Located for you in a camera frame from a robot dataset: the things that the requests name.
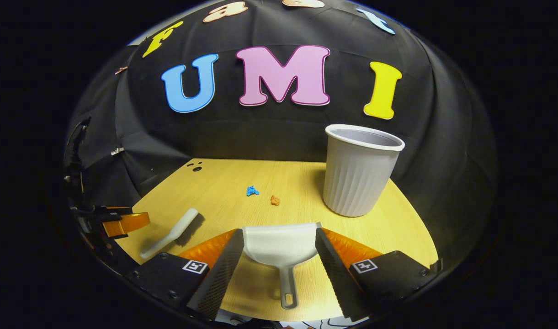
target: blue crumpled paper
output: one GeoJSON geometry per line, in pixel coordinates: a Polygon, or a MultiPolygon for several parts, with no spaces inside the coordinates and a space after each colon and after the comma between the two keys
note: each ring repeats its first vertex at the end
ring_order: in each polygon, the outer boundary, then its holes
{"type": "Polygon", "coordinates": [[[246,189],[246,196],[249,196],[249,195],[251,195],[251,194],[256,194],[256,195],[258,195],[258,191],[254,188],[254,186],[249,186],[249,187],[246,189]]]}

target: white dustpan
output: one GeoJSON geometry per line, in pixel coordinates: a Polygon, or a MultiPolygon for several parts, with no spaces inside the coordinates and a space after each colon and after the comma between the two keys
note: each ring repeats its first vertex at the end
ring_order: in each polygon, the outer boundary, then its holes
{"type": "Polygon", "coordinates": [[[317,254],[316,229],[321,223],[281,226],[243,227],[244,253],[256,262],[277,267],[281,279],[281,306],[297,307],[297,289],[293,268],[317,254]],[[287,302],[291,294],[293,302],[287,302]]]}

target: letter m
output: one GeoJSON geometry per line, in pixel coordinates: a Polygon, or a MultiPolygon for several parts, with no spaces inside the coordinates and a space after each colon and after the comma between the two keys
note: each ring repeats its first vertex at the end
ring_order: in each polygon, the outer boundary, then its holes
{"type": "Polygon", "coordinates": [[[295,49],[285,66],[281,65],[266,47],[240,50],[236,57],[244,62],[244,106],[266,103],[267,96],[260,90],[262,80],[277,102],[283,102],[295,78],[297,90],[291,95],[296,104],[324,106],[329,103],[323,77],[325,58],[329,49],[321,46],[300,46],[295,49]]]}

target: wooden table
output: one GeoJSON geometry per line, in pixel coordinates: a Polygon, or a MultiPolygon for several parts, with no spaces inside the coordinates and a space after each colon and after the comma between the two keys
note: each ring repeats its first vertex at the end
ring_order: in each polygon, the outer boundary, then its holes
{"type": "MultiPolygon", "coordinates": [[[[321,222],[335,231],[384,254],[400,250],[429,267],[437,250],[423,221],[402,192],[389,180],[367,215],[348,218],[325,206],[322,198],[325,163],[260,160],[192,159],[151,190],[134,207],[149,212],[151,223],[116,240],[139,264],[141,250],[164,237],[188,208],[205,218],[185,246],[171,243],[171,254],[218,234],[244,226],[321,222]],[[248,186],[260,195],[246,196],[248,186]],[[271,205],[271,196],[280,198],[271,205]]],[[[243,255],[221,308],[244,316],[275,321],[311,321],[342,316],[331,283],[318,255],[295,267],[299,306],[281,308],[279,273],[243,255]]]]}

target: ribbed plastic cup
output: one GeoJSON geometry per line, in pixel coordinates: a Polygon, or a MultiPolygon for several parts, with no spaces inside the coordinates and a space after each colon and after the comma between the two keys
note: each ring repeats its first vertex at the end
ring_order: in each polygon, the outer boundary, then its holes
{"type": "Polygon", "coordinates": [[[334,212],[358,217],[374,208],[404,142],[389,133],[353,125],[329,125],[323,200],[334,212]]]}

